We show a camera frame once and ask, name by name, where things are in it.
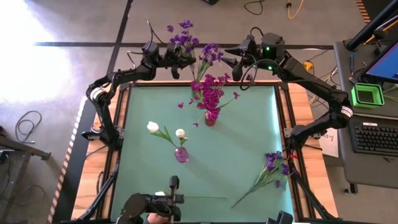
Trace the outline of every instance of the white tulip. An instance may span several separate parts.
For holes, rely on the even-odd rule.
[[[149,132],[155,133],[159,130],[159,125],[157,125],[157,123],[155,123],[155,122],[149,121],[147,128],[148,128]]]
[[[184,138],[184,137],[185,137],[185,131],[182,130],[182,129],[177,129],[177,130],[175,131],[175,135],[176,135],[178,138]]]

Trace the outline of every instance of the monitor screen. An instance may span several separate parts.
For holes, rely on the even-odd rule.
[[[368,75],[398,81],[398,42],[396,42],[366,73]]]

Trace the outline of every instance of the paper note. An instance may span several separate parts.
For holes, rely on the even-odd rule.
[[[322,148],[322,153],[328,156],[334,156],[338,158],[338,141],[337,141],[337,130],[334,128],[328,128],[327,133],[321,136],[319,143]]]

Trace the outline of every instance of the green container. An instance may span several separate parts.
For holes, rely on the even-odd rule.
[[[377,108],[384,105],[384,98],[379,85],[356,83],[351,90],[354,106]]]

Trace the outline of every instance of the black keyboard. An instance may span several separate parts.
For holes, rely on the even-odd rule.
[[[349,125],[354,152],[398,156],[398,128],[354,123]]]

